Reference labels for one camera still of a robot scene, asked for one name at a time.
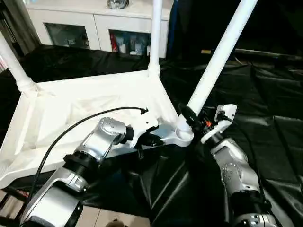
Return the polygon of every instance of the white tray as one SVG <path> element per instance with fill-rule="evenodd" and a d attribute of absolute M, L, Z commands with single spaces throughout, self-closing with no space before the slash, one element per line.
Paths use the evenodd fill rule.
<path fill-rule="evenodd" d="M 35 174 L 55 138 L 94 113 L 122 106 L 147 107 L 157 118 L 174 124 L 177 113 L 160 79 L 147 75 L 144 70 L 50 81 L 37 83 L 38 92 L 22 93 L 0 150 L 0 189 Z M 77 126 L 58 142 L 42 172 L 62 166 L 62 158 L 74 152 L 101 117 L 111 116 L 128 124 L 138 115 L 139 110 L 120 110 Z M 109 157 L 119 154 L 116 150 Z"/>

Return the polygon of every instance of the shelf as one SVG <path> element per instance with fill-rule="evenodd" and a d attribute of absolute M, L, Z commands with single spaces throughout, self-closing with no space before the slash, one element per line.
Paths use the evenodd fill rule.
<path fill-rule="evenodd" d="M 163 0 L 162 20 L 169 20 L 174 0 Z M 107 8 L 107 0 L 35 0 L 28 9 L 56 10 L 119 17 L 152 18 L 152 0 L 130 0 L 125 9 Z"/>

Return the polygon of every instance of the black plastic sheet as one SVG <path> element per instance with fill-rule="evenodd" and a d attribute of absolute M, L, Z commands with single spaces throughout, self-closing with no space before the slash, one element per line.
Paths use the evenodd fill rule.
<path fill-rule="evenodd" d="M 161 61 L 161 80 L 177 107 L 187 103 L 209 59 Z M 144 70 L 148 59 L 102 51 L 42 46 L 22 61 L 36 82 Z M 8 71 L 0 76 L 1 141 L 18 102 L 19 92 Z M 265 190 L 281 210 L 281 223 L 303 223 L 303 77 L 287 69 L 227 64 L 205 110 L 218 104 L 238 106 L 235 121 L 249 134 L 257 153 Z M 251 158 L 244 136 L 225 131 Z M 149 217 L 153 226 L 223 226 L 224 190 L 209 149 L 164 146 L 106 160 L 99 180 L 80 195 L 85 205 Z M 51 173 L 42 174 L 39 185 Z M 32 177 L 17 179 L 13 189 L 27 191 Z"/>

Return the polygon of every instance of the white frame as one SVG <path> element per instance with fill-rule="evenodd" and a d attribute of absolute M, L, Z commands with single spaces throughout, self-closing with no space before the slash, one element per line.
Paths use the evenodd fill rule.
<path fill-rule="evenodd" d="M 233 47 L 235 46 L 245 24 L 247 23 L 256 3 L 258 0 L 241 0 L 235 14 L 233 15 L 213 57 L 210 60 L 199 84 L 197 85 L 188 106 L 192 108 L 195 113 L 198 115 L 201 111 L 204 101 L 207 99 L 209 93 L 211 92 L 217 78 L 219 77 L 221 70 L 226 63 L 228 56 L 231 54 Z M 191 142 L 191 139 L 188 139 L 188 133 L 192 133 L 191 128 L 186 123 L 184 117 L 181 115 L 179 118 L 177 113 L 163 87 L 159 75 L 160 75 L 160 66 L 159 66 L 159 47 L 160 47 L 160 31 L 161 31 L 161 7 L 162 0 L 153 0 L 153 18 L 152 18 L 152 35 L 151 35 L 151 57 L 150 57 L 150 65 L 148 70 L 138 71 L 138 72 L 128 72 L 122 74 L 110 74 L 107 78 L 113 82 L 111 85 L 106 85 L 104 83 L 104 87 L 109 89 L 110 91 L 120 92 L 125 88 L 124 84 L 131 84 L 134 88 L 127 89 L 121 95 L 121 98 L 125 99 L 125 102 L 131 100 L 132 102 L 138 102 L 138 95 L 144 93 L 145 96 L 140 98 L 144 99 L 142 104 L 138 106 L 146 106 L 146 100 L 149 100 L 149 110 L 152 113 L 155 113 L 155 116 L 162 116 L 164 121 L 169 122 L 173 126 L 177 126 L 174 133 L 177 137 L 183 142 L 188 144 Z M 52 18 L 50 23 L 57 20 L 58 18 Z M 12 118 L 12 122 L 9 125 L 8 132 L 6 134 L 6 138 L 2 144 L 1 153 L 9 153 L 3 155 L 5 160 L 0 160 L 2 163 L 0 165 L 0 188 L 4 188 L 8 186 L 13 180 L 18 177 L 23 177 L 27 175 L 32 175 L 37 171 L 37 168 L 41 162 L 42 155 L 46 151 L 44 147 L 43 150 L 35 153 L 22 153 L 22 156 L 19 157 L 19 161 L 17 163 L 12 163 L 10 166 L 9 163 L 13 160 L 12 158 L 16 155 L 16 150 L 12 150 L 13 146 L 23 146 L 24 140 L 20 138 L 26 137 L 27 125 L 28 121 L 24 119 L 25 110 L 27 111 L 27 119 L 32 118 L 33 124 L 37 122 L 37 119 L 33 115 L 32 111 L 32 103 L 27 101 L 35 101 L 36 97 L 41 96 L 49 96 L 54 94 L 51 90 L 43 89 L 43 85 L 46 84 L 50 86 L 52 89 L 56 89 L 56 87 L 62 86 L 62 81 L 51 81 L 46 83 L 34 83 L 31 78 L 29 78 L 24 70 L 22 69 L 19 61 L 16 59 L 14 53 L 10 49 L 7 44 L 5 38 L 0 32 L 0 54 L 3 57 L 4 61 L 7 63 L 9 70 L 11 71 L 13 77 L 16 80 L 18 89 L 22 92 L 21 98 L 18 102 L 18 106 L 14 112 L 14 116 Z M 83 81 L 91 81 L 93 83 L 90 85 L 83 85 Z M 66 94 L 68 94 L 68 90 L 71 89 L 71 86 L 75 86 L 74 88 L 86 88 L 85 93 L 79 93 L 76 90 L 76 94 L 87 95 L 91 92 L 91 88 L 96 86 L 94 81 L 103 81 L 104 76 L 96 76 L 93 78 L 82 78 L 82 79 L 71 79 L 67 80 L 67 87 L 61 89 L 60 93 L 63 94 L 61 97 L 66 98 Z M 100 87 L 97 87 L 98 95 L 100 92 Z M 129 94 L 132 91 L 132 96 L 128 97 L 126 94 Z M 73 152 L 73 149 L 63 149 L 62 152 Z M 49 156 L 47 163 L 43 168 L 43 172 L 50 171 L 56 169 L 58 166 L 62 165 L 60 161 L 62 161 L 63 155 L 59 154 L 59 152 L 53 151 Z"/>
<path fill-rule="evenodd" d="M 42 44 L 53 45 L 44 23 L 83 26 L 91 50 L 100 50 L 98 34 L 92 14 L 29 9 L 28 13 Z"/>
<path fill-rule="evenodd" d="M 126 32 L 152 33 L 152 20 L 134 17 L 116 17 L 111 15 L 94 15 L 101 50 L 112 52 L 109 30 Z M 160 24 L 159 57 L 165 58 L 168 38 L 168 21 Z"/>

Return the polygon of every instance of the black tarp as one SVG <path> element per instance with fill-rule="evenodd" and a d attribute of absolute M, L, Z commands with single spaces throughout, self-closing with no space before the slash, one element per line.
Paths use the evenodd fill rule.
<path fill-rule="evenodd" d="M 177 107 L 187 103 L 209 59 L 161 61 L 161 80 Z M 147 68 L 148 59 L 102 51 L 42 46 L 21 62 L 35 82 L 70 79 Z M 8 71 L 0 75 L 0 120 L 3 140 L 19 92 Z M 257 153 L 263 184 L 278 218 L 296 227 L 303 223 L 303 75 L 286 68 L 266 69 L 227 64 L 205 110 L 218 104 L 238 106 L 235 121 L 249 134 Z M 251 158 L 244 136 L 231 126 L 225 131 Z M 223 186 L 209 150 L 169 145 L 108 159 L 99 182 L 81 196 L 85 205 L 149 217 L 153 226 L 222 226 Z M 41 176 L 41 185 L 50 176 Z M 32 177 L 10 188 L 28 190 Z"/>
<path fill-rule="evenodd" d="M 168 56 L 189 60 L 198 57 L 201 50 L 214 51 L 239 3 L 240 0 L 174 2 Z M 301 1 L 258 1 L 236 48 L 301 56 L 302 13 Z"/>

